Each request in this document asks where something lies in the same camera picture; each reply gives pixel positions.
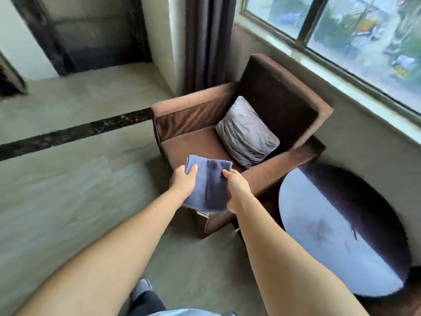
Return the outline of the window with dark frame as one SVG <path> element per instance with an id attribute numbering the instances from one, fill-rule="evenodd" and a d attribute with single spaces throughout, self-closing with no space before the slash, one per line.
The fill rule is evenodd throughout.
<path id="1" fill-rule="evenodd" d="M 241 14 L 421 117 L 421 0 L 243 0 Z"/>

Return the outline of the round dark glass table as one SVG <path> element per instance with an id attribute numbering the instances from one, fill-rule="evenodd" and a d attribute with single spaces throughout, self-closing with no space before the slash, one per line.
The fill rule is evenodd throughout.
<path id="1" fill-rule="evenodd" d="M 306 164 L 280 186 L 279 213 L 289 236 L 356 295 L 401 290 L 412 266 L 406 231 L 389 202 L 340 167 Z"/>

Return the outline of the dark framed doorway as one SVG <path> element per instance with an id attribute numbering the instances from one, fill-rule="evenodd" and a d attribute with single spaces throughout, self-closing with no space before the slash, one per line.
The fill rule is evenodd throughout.
<path id="1" fill-rule="evenodd" d="M 10 0 L 61 77 L 151 63 L 141 0 Z"/>

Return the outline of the person's light shirt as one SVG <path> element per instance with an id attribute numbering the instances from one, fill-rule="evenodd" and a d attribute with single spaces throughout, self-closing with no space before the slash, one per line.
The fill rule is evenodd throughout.
<path id="1" fill-rule="evenodd" d="M 196 308 L 181 308 L 174 310 L 166 310 L 153 313 L 149 316 L 222 316 L 221 314 L 196 309 Z"/>

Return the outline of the person's right forearm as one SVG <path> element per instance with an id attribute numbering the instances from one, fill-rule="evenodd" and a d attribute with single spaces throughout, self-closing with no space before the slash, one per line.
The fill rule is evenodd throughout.
<path id="1" fill-rule="evenodd" d="M 344 283 L 292 239 L 253 195 L 235 201 L 269 316 L 369 316 Z"/>

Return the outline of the grey crinkled cushion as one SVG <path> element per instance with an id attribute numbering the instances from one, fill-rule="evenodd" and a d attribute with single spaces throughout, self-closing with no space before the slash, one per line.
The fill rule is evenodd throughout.
<path id="1" fill-rule="evenodd" d="M 215 130 L 228 153 L 244 169 L 262 163 L 280 145 L 279 138 L 243 96 L 236 98 Z"/>

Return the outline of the dark brown curtain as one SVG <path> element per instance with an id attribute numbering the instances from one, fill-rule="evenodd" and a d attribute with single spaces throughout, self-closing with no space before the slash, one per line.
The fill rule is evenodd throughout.
<path id="1" fill-rule="evenodd" d="M 237 0 L 186 0 L 183 94 L 226 82 Z"/>

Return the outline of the person's left forearm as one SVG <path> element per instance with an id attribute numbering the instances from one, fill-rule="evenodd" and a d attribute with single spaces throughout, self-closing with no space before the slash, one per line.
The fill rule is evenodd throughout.
<path id="1" fill-rule="evenodd" d="M 172 186 L 55 271 L 15 316 L 116 316 L 186 198 Z"/>

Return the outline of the person's right hand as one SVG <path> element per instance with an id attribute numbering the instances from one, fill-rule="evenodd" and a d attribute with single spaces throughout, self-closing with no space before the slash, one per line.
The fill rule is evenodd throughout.
<path id="1" fill-rule="evenodd" d="M 228 181 L 229 201 L 227 209 L 235 214 L 242 212 L 250 207 L 253 201 L 248 181 L 238 172 L 238 178 L 235 181 Z"/>

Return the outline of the person's dark trouser leg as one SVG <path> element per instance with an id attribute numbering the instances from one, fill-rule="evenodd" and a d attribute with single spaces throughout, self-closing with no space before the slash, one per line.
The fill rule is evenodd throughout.
<path id="1" fill-rule="evenodd" d="M 152 290 L 142 292 L 131 301 L 125 316 L 150 316 L 154 313 L 167 311 L 158 295 Z"/>

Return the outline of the blue towel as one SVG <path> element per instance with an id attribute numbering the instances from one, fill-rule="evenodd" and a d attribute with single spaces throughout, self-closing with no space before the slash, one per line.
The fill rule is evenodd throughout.
<path id="1" fill-rule="evenodd" d="M 229 201 L 228 183 L 222 172 L 224 169 L 230 171 L 233 163 L 189 155 L 185 166 L 186 174 L 193 165 L 198 166 L 196 183 L 192 194 L 183 202 L 183 207 L 204 213 L 226 211 Z"/>

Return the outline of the person's grey shoe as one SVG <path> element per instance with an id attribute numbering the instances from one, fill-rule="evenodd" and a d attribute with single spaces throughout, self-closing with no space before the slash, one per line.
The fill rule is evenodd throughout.
<path id="1" fill-rule="evenodd" d="M 134 302 L 140 295 L 147 291 L 152 291 L 151 283 L 148 278 L 142 277 L 131 292 L 131 301 Z"/>

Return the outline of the person's left hand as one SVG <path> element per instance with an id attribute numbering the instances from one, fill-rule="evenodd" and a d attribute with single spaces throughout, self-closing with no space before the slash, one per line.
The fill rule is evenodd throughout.
<path id="1" fill-rule="evenodd" d="M 188 177 L 185 165 L 179 166 L 173 173 L 169 191 L 176 203 L 181 206 L 192 194 L 196 186 L 196 177 Z"/>

